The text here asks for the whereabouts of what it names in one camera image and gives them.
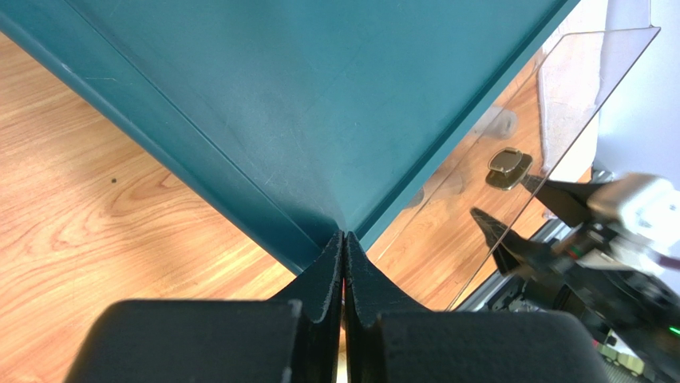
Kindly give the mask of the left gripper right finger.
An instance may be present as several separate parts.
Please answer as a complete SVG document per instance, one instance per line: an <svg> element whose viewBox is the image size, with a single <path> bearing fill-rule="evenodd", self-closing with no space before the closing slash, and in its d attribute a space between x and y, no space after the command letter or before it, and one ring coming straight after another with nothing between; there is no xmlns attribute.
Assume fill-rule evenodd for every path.
<svg viewBox="0 0 680 383"><path fill-rule="evenodd" d="M351 382L605 382L590 334L563 313L433 311L344 244Z"/></svg>

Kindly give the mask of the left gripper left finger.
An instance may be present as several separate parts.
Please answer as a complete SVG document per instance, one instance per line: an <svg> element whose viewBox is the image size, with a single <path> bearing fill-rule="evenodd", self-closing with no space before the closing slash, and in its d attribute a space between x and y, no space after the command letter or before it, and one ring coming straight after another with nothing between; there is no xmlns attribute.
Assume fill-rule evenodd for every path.
<svg viewBox="0 0 680 383"><path fill-rule="evenodd" d="M125 300L88 332L69 382L333 382L343 234L266 300Z"/></svg>

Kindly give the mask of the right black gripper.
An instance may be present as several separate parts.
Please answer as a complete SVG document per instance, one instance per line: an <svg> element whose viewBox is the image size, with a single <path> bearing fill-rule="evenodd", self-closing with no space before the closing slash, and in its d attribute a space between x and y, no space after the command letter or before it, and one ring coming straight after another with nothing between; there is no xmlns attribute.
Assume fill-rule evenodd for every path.
<svg viewBox="0 0 680 383"><path fill-rule="evenodd" d="M569 227L592 218L587 200L597 183L568 183L525 176L522 186ZM582 302L655 372L679 370L679 295L659 277L636 270L580 266L588 251L603 250L615 237L609 228L580 228L553 247L525 239L487 212L469 210L503 276L550 282Z"/></svg>

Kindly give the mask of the teal drawer organizer box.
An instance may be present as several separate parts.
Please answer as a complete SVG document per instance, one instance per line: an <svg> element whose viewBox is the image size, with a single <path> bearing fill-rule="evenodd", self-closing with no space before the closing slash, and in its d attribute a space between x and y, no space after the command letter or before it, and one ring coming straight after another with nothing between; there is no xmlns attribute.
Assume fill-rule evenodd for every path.
<svg viewBox="0 0 680 383"><path fill-rule="evenodd" d="M370 247L573 1L4 1L1 30L300 273Z"/></svg>

